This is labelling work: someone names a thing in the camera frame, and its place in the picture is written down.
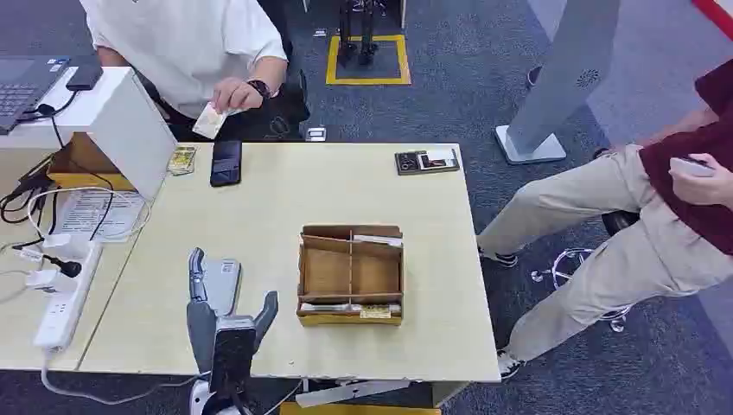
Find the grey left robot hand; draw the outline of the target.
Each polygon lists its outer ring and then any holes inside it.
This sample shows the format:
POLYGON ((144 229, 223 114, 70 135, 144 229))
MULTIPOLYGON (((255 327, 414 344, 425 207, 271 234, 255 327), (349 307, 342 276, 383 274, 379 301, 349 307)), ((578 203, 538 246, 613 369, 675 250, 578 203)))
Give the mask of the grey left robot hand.
POLYGON ((212 369, 214 338, 219 322, 232 328, 237 322, 253 330, 253 339, 245 344, 245 355, 254 356, 278 313, 278 294, 270 290, 263 308, 256 316, 236 316, 235 303, 241 279, 241 264, 235 259, 205 259, 196 247, 188 257, 189 302, 187 305, 188 338, 200 372, 212 369))

